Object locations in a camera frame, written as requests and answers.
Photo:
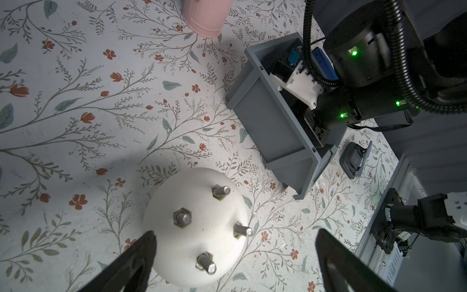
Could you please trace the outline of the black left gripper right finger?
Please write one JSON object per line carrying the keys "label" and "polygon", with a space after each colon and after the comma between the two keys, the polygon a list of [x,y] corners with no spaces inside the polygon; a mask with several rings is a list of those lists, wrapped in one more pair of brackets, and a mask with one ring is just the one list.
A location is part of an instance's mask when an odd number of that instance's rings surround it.
{"label": "black left gripper right finger", "polygon": [[326,229],[318,231],[315,246],[325,291],[394,291]]}

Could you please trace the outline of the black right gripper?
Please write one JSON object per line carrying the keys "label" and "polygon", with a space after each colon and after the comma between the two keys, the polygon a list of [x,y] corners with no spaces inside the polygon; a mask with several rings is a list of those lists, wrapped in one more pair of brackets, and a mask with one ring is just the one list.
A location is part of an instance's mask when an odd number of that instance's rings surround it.
{"label": "black right gripper", "polygon": [[349,88],[337,88],[319,95],[315,109],[299,100],[291,109],[314,146],[325,146],[331,129],[361,121],[361,110]]}

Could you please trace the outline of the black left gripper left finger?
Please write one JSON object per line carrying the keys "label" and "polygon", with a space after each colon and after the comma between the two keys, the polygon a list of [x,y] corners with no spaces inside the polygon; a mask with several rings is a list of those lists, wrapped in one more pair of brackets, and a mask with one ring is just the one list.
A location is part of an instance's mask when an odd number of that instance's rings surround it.
{"label": "black left gripper left finger", "polygon": [[145,292],[148,287],[157,239],[147,231],[133,245],[82,287],[83,292]]}

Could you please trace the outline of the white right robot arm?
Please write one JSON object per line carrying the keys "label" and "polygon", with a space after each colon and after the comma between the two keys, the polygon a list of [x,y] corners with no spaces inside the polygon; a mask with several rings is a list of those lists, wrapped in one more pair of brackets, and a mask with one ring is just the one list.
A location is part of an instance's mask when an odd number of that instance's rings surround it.
{"label": "white right robot arm", "polygon": [[422,39],[399,1],[372,1],[344,18],[323,48],[336,79],[322,75],[312,58],[314,2],[305,3],[303,56],[306,74],[321,85],[300,120],[317,148],[336,127],[403,111],[464,114],[467,111],[467,16],[461,14]]}

